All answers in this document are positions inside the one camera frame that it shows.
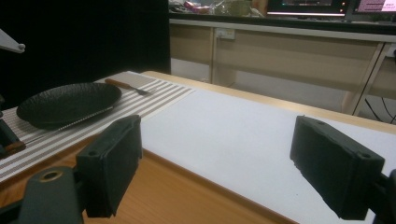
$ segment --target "electrical outlet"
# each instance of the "electrical outlet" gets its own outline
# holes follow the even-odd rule
[[[222,39],[235,39],[235,29],[216,28],[216,37]]]
[[[390,48],[387,53],[387,57],[394,58],[396,52],[396,43],[390,45]]]

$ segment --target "black plate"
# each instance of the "black plate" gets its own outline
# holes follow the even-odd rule
[[[71,84],[30,97],[18,106],[17,115],[36,127],[57,127],[106,110],[120,98],[120,89],[113,85]]]

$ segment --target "wooden table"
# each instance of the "wooden table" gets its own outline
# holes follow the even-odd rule
[[[368,119],[360,119],[311,106],[279,101],[248,92],[235,91],[193,80],[155,72],[145,75],[191,85],[210,91],[230,94],[263,104],[302,111],[327,119],[396,133],[396,127]],[[26,181],[48,167],[75,165],[75,155],[94,138],[41,162],[33,168],[0,183],[0,206],[23,197]],[[85,218],[86,223],[294,223],[259,204],[241,197],[222,186],[203,179],[184,168],[145,150],[134,179],[124,195],[115,217]]]

